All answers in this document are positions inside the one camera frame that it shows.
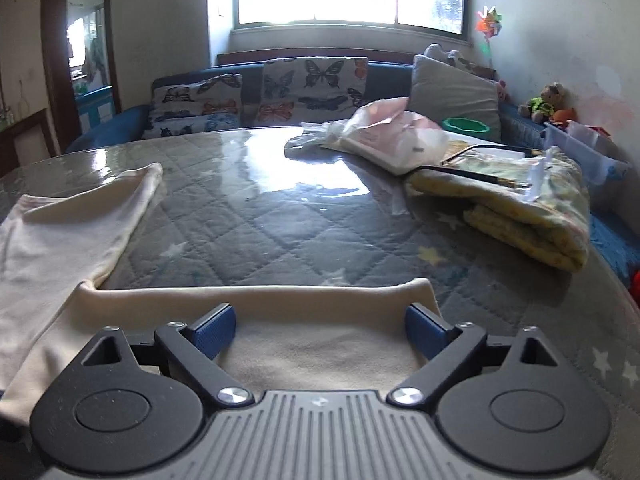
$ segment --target door frame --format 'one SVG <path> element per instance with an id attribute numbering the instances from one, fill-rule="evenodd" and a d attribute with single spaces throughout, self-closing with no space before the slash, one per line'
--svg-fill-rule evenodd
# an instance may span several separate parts
<path id="1" fill-rule="evenodd" d="M 66 1 L 40 0 L 40 35 L 42 38 L 42 60 L 49 95 L 49 108 L 56 137 L 62 153 L 82 135 L 80 117 L 76 107 L 74 88 L 68 63 L 66 42 Z M 113 56 L 111 31 L 111 0 L 104 0 L 104 28 L 107 45 L 107 63 L 116 113 L 122 111 L 120 93 Z"/>

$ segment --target plastic bag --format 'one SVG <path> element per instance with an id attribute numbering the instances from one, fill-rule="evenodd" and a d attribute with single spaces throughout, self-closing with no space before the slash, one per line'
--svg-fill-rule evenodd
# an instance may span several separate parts
<path id="1" fill-rule="evenodd" d="M 433 121 L 405 111 L 408 97 L 382 99 L 359 108 L 345 124 L 340 146 L 394 175 L 440 164 L 446 133 Z"/>

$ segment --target window frame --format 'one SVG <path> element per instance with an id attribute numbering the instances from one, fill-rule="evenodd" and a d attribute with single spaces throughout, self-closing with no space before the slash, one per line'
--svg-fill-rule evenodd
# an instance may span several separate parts
<path id="1" fill-rule="evenodd" d="M 295 20 L 288 23 L 271 23 L 271 22 L 255 22 L 240 23 L 239 1 L 233 0 L 233 30 L 243 30 L 248 28 L 275 28 L 275 27 L 291 27 L 295 25 L 347 25 L 353 27 L 367 26 L 380 27 L 389 30 L 410 30 L 420 32 L 429 36 L 442 36 L 452 40 L 468 41 L 468 24 L 469 24 L 469 5 L 470 0 L 462 0 L 462 32 L 457 34 L 448 30 L 439 28 L 420 27 L 418 25 L 407 25 L 398 23 L 398 0 L 396 0 L 396 22 L 395 23 L 379 23 L 379 22 L 347 22 L 343 20 Z"/>

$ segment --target window sill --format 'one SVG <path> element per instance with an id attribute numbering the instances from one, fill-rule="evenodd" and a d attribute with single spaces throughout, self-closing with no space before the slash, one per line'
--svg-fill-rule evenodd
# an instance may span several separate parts
<path id="1" fill-rule="evenodd" d="M 233 28 L 232 35 L 242 36 L 244 34 L 257 34 L 260 32 L 283 32 L 286 30 L 343 30 L 351 32 L 378 32 L 380 34 L 398 34 L 405 37 L 417 39 L 432 39 L 434 43 L 438 41 L 446 41 L 447 43 L 455 43 L 463 46 L 473 46 L 468 40 L 452 38 L 446 33 L 438 34 L 437 32 L 422 32 L 419 30 L 409 30 L 405 28 L 384 27 L 378 25 L 356 25 L 351 23 L 287 23 L 283 25 L 257 25 L 256 27 Z"/>

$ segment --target doorway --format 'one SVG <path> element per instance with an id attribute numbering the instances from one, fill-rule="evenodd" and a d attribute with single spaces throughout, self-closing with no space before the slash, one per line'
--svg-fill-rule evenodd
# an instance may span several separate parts
<path id="1" fill-rule="evenodd" d="M 120 112 L 110 0 L 42 0 L 42 45 L 51 115 L 60 144 Z"/>

